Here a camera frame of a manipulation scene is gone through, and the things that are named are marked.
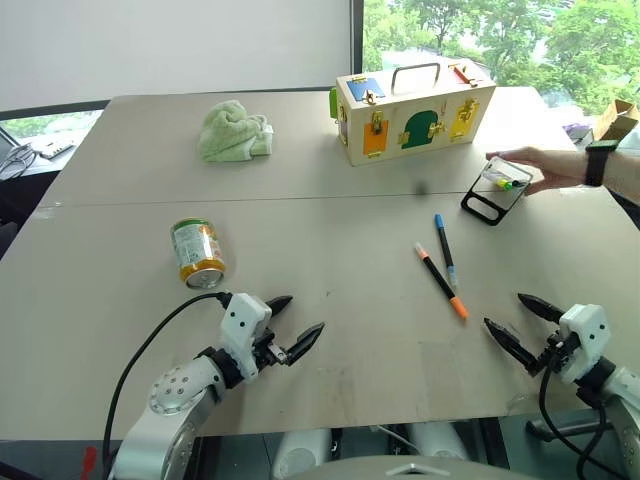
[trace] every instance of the tin can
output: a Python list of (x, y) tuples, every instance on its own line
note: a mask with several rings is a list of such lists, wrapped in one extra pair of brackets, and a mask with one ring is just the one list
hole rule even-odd
[(185, 218), (171, 227), (180, 278), (190, 288), (212, 288), (226, 266), (215, 228), (203, 218)]

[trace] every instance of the human hand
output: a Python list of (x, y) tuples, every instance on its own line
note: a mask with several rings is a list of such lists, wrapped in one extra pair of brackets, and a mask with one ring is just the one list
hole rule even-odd
[(587, 156), (580, 152), (524, 147), (486, 154), (487, 160), (496, 156), (509, 162), (531, 165), (540, 169), (544, 178), (529, 185), (525, 195), (533, 195), (551, 188), (581, 185), (587, 170)]

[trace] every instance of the orange marker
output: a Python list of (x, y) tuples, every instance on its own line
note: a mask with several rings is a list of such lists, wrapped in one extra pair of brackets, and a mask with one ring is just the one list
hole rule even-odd
[(449, 286), (447, 281), (442, 277), (442, 275), (440, 275), (440, 272), (431, 261), (431, 258), (429, 257), (429, 254), (427, 253), (427, 251), (424, 248), (422, 248), (422, 245), (420, 245), (419, 243), (416, 243), (415, 249), (416, 249), (416, 252), (418, 252), (418, 256), (420, 257), (420, 259), (427, 266), (427, 268), (429, 269), (433, 277), (438, 282), (438, 285), (440, 285), (440, 288), (449, 299), (449, 303), (451, 304), (453, 309), (456, 311), (458, 315), (460, 315), (460, 317), (463, 320), (466, 320), (467, 317), (469, 316), (469, 312), (467, 311), (466, 307), (462, 303), (462, 300), (456, 297), (456, 294), (453, 293), (453, 290), (451, 290), (451, 287)]

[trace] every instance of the cardboard box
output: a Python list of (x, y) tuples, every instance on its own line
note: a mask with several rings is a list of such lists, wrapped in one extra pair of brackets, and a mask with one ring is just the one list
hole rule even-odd
[(640, 121), (633, 103), (614, 100), (593, 127), (594, 140), (622, 140)]

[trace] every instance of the towel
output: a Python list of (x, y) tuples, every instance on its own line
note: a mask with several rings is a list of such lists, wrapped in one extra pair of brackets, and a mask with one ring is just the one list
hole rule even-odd
[(204, 119), (198, 152), (205, 162), (239, 162), (270, 155), (273, 127), (264, 115), (247, 115), (238, 100), (215, 105)]

